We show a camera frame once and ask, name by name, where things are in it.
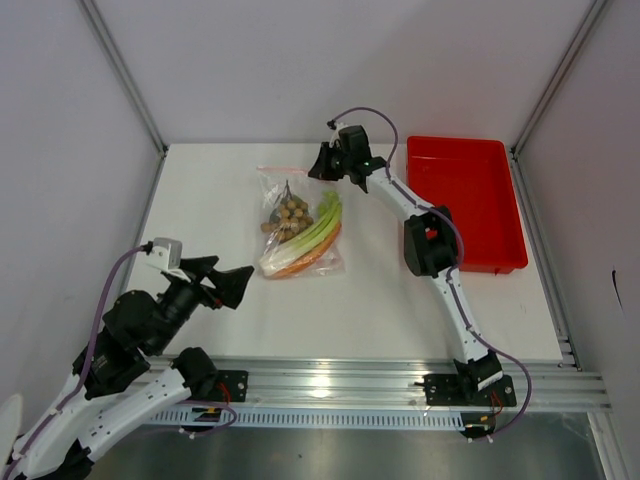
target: white tabletop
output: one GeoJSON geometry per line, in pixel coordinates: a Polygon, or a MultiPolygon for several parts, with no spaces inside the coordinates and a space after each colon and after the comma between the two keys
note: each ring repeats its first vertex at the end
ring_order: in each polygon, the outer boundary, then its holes
{"type": "MultiPolygon", "coordinates": [[[[388,145],[373,147],[386,155],[388,145]]],[[[318,144],[172,145],[143,240],[183,242],[183,258],[218,255],[216,268],[256,264],[264,246],[256,167],[310,168],[318,144]]],[[[396,171],[406,165],[401,146],[396,171]]],[[[283,358],[451,358],[447,319],[424,280],[402,259],[400,224],[348,179],[338,248],[346,272],[266,280],[256,271],[236,310],[198,308],[167,347],[200,346],[211,355],[283,358]]],[[[535,260],[509,275],[463,273],[462,283],[488,340],[527,362],[558,362],[561,353],[535,260]]],[[[139,256],[128,289],[164,291],[167,281],[139,256]]]]}

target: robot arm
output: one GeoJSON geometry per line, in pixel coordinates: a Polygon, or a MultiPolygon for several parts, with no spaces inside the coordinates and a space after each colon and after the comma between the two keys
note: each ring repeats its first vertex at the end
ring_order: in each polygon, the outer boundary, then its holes
{"type": "Polygon", "coordinates": [[[84,479],[116,442],[170,405],[206,399],[217,370],[200,348],[187,348],[146,388],[118,402],[117,397],[149,369],[143,355],[160,355],[198,305],[237,308],[253,267],[214,269],[218,257],[181,259],[180,242],[157,238],[147,263],[169,280],[154,299],[144,291],[121,295],[103,316],[89,374],[77,394],[88,348],[45,413],[13,448],[7,479],[84,479]],[[213,287],[201,282],[208,279],[213,287]]]}
{"type": "Polygon", "coordinates": [[[504,375],[496,353],[476,338],[482,334],[460,284],[458,246],[449,210],[422,200],[385,168],[384,159],[373,157],[361,126],[332,122],[329,126],[335,132],[330,142],[321,144],[309,176],[337,181],[347,175],[365,193],[382,201],[403,223],[405,262],[414,275],[423,277],[437,290],[457,338],[458,358],[454,363],[459,386],[470,404],[479,394],[486,398],[485,389],[504,375]]]}

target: black mounting base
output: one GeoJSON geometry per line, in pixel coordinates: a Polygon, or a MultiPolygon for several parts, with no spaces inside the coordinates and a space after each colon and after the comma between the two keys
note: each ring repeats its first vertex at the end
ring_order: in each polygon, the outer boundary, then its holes
{"type": "Polygon", "coordinates": [[[222,385],[228,390],[232,402],[244,403],[249,389],[249,372],[246,370],[218,370],[216,387],[198,400],[225,403],[227,398],[222,385]]]}
{"type": "Polygon", "coordinates": [[[491,407],[491,393],[495,392],[504,407],[517,405],[513,380],[504,375],[500,380],[477,392],[468,399],[460,387],[459,377],[452,373],[432,373],[423,377],[427,405],[432,407],[491,407]]]}

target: white backdrop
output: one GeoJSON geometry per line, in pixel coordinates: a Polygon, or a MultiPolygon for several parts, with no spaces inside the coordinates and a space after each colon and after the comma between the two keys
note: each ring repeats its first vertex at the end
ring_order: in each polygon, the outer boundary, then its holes
{"type": "Polygon", "coordinates": [[[98,3],[169,143],[317,141],[358,104],[403,137],[511,143],[590,2],[98,3]]]}
{"type": "Polygon", "coordinates": [[[524,166],[588,369],[602,372],[631,458],[640,456],[640,3],[617,0],[524,166]],[[622,306],[613,286],[618,273],[622,306]]]}
{"type": "Polygon", "coordinates": [[[0,5],[0,403],[24,427],[86,345],[156,154],[69,0],[0,5]]]}

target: red tray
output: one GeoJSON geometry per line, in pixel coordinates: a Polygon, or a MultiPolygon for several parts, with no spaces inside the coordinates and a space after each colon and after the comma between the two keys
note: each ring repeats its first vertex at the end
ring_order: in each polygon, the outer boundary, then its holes
{"type": "Polygon", "coordinates": [[[504,145],[493,140],[409,137],[409,187],[446,205],[464,240],[462,270],[510,273],[527,266],[504,145]]]}

